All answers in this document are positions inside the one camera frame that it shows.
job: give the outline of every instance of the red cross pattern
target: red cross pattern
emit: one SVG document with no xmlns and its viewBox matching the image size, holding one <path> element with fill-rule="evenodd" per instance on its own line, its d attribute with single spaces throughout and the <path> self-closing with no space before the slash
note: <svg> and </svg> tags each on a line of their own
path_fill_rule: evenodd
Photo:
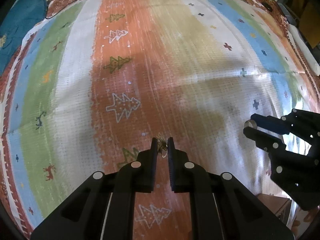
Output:
<svg viewBox="0 0 320 240">
<path fill-rule="evenodd" d="M 229 49 L 229 50 L 232 50 L 232 47 L 230 45 L 228 45 L 228 43 L 224 43 L 224 47 Z"/>
</svg>

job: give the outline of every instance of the white stripe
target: white stripe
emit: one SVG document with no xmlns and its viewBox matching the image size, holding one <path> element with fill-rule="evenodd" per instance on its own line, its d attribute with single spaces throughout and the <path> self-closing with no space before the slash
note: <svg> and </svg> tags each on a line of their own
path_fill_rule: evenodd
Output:
<svg viewBox="0 0 320 240">
<path fill-rule="evenodd" d="M 103 221 L 103 226 L 102 226 L 102 231 L 101 231 L 100 240 L 103 239 L 104 228 L 106 227 L 106 222 L 107 222 L 107 217 L 108 217 L 108 212 L 109 212 L 109 207 L 110 207 L 111 199 L 112 199 L 112 192 L 111 192 L 111 194 L 110 194 L 107 211 L 106 211 L 106 214 L 105 214 L 105 216 L 104 216 L 104 221 Z"/>
<path fill-rule="evenodd" d="M 54 148 L 68 189 L 78 187 L 93 172 L 102 170 L 91 127 L 92 46 L 95 21 L 102 0 L 87 0 L 71 31 L 61 61 L 55 96 L 52 100 Z"/>
</svg>

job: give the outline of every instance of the green stripe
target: green stripe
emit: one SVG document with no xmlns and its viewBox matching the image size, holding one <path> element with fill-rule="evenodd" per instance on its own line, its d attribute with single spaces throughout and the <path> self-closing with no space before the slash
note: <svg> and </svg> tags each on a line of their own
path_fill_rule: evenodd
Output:
<svg viewBox="0 0 320 240">
<path fill-rule="evenodd" d="M 267 41 L 267 43 L 273 48 L 273 50 L 278 54 L 279 60 L 281 65 L 286 70 L 285 77 L 288 81 L 288 87 L 290 89 L 290 93 L 292 96 L 292 107 L 296 107 L 297 102 L 301 101 L 302 95 L 299 90 L 298 81 L 295 77 L 296 73 L 294 73 L 292 70 L 290 70 L 288 63 L 283 59 L 283 55 L 279 52 L 279 50 L 276 48 L 274 43 L 272 42 L 271 38 L 269 37 L 269 34 L 267 34 L 263 28 L 260 26 L 258 22 L 254 20 L 254 18 L 245 11 L 235 0 L 225 0 L 228 5 L 236 10 L 244 19 L 246 19 L 246 22 L 250 24 L 255 30 Z"/>
<path fill-rule="evenodd" d="M 53 146 L 54 134 L 50 129 L 49 120 L 55 107 L 52 105 L 52 99 L 61 59 L 72 27 L 70 24 L 76 19 L 82 5 L 82 3 L 76 4 L 56 17 L 41 41 L 33 65 L 29 66 L 31 67 L 30 77 L 19 128 L 20 143 L 30 188 L 43 217 L 47 217 L 71 193 L 59 172 Z M 36 123 L 39 123 L 36 117 L 43 111 L 47 112 L 45 117 L 41 117 L 43 126 L 36 130 Z M 53 180 L 46 181 L 48 172 L 44 172 L 43 168 L 47 168 L 49 164 L 56 166 L 56 172 L 53 172 Z"/>
</svg>

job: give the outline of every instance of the red animal pattern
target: red animal pattern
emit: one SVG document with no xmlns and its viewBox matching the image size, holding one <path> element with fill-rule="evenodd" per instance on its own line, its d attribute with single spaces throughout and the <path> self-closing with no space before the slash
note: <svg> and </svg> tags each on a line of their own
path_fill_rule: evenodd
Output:
<svg viewBox="0 0 320 240">
<path fill-rule="evenodd" d="M 48 179 L 46 179 L 45 181 L 53 180 L 52 171 L 56 172 L 56 168 L 54 165 L 50 164 L 48 168 L 43 168 L 43 171 L 48 172 L 48 176 L 46 176 Z"/>
<path fill-rule="evenodd" d="M 62 43 L 62 41 L 59 41 L 56 45 L 54 45 L 52 51 L 55 51 L 58 48 L 58 45 L 61 44 L 61 43 Z"/>
</svg>

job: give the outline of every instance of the blue cross pattern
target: blue cross pattern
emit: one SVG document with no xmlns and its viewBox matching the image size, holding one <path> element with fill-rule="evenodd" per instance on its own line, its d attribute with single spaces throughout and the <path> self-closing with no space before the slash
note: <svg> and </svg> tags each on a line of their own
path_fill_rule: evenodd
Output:
<svg viewBox="0 0 320 240">
<path fill-rule="evenodd" d="M 242 68 L 242 71 L 240 72 L 240 75 L 242 75 L 243 77 L 245 77 L 246 73 L 247 73 L 247 72 L 244 70 L 244 68 Z"/>
<path fill-rule="evenodd" d="M 258 110 L 258 105 L 259 105 L 259 102 L 257 102 L 257 100 L 255 99 L 255 100 L 253 100 L 253 104 L 252 104 L 252 106 L 256 109 L 256 110 Z"/>
</svg>

